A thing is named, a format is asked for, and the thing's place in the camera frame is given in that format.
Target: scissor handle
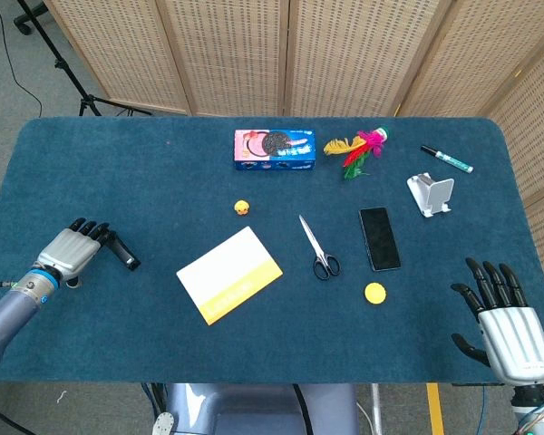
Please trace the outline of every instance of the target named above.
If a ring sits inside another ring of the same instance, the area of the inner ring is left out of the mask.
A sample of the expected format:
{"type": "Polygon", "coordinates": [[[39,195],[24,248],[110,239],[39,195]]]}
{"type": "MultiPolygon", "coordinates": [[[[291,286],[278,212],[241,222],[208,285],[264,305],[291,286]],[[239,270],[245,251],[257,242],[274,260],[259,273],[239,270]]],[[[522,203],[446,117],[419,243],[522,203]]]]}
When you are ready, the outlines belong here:
{"type": "Polygon", "coordinates": [[[323,281],[326,281],[331,275],[337,276],[341,273],[341,265],[335,256],[326,254],[325,261],[328,266],[325,266],[325,263],[319,257],[316,257],[313,264],[316,277],[323,281]]]}

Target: yellow feather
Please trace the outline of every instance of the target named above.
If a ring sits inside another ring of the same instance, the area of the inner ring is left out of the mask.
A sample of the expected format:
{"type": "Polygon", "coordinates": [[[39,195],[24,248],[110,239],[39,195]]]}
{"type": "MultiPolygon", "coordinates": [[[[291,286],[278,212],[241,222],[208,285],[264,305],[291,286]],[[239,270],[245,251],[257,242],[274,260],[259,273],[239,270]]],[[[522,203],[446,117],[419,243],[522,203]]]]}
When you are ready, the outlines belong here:
{"type": "Polygon", "coordinates": [[[327,156],[331,154],[346,154],[347,152],[356,150],[357,148],[360,148],[365,144],[366,140],[362,139],[359,136],[355,136],[351,145],[348,144],[347,138],[345,138],[345,140],[332,139],[325,145],[325,154],[327,156]]]}

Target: white phone stand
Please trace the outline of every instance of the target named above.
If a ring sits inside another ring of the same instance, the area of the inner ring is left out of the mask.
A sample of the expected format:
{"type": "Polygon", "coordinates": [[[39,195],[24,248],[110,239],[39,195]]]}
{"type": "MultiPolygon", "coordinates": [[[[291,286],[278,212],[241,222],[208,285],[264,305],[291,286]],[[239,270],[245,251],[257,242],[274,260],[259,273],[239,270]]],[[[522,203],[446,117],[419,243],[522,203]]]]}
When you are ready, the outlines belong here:
{"type": "Polygon", "coordinates": [[[407,186],[413,193],[421,214],[430,218],[440,211],[447,213],[451,209],[447,201],[452,197],[453,179],[433,181],[427,172],[414,175],[407,180],[407,186]]]}

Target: marker pen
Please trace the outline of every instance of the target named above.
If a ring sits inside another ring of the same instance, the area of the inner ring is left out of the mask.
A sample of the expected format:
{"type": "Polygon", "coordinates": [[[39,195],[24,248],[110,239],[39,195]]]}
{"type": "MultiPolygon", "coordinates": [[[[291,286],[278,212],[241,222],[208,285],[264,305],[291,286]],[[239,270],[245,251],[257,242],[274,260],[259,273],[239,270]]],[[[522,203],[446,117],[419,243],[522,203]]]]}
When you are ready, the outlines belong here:
{"type": "Polygon", "coordinates": [[[449,163],[450,165],[454,166],[457,169],[461,169],[463,172],[467,172],[468,174],[471,174],[471,172],[473,171],[473,166],[470,166],[467,163],[463,163],[462,161],[454,159],[453,157],[450,157],[447,154],[443,154],[441,151],[434,150],[433,148],[427,147],[426,145],[422,145],[421,149],[425,151],[427,154],[431,154],[437,159],[443,160],[445,163],[449,163]]]}

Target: oreo cookie box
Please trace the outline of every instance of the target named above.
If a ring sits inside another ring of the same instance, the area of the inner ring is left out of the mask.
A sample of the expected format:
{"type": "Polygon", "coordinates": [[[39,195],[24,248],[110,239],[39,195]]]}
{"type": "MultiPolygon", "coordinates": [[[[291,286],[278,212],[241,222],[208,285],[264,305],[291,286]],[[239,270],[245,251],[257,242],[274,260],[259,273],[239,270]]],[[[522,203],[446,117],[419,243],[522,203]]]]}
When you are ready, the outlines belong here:
{"type": "Polygon", "coordinates": [[[315,134],[311,130],[236,130],[236,169],[312,169],[315,134]]]}

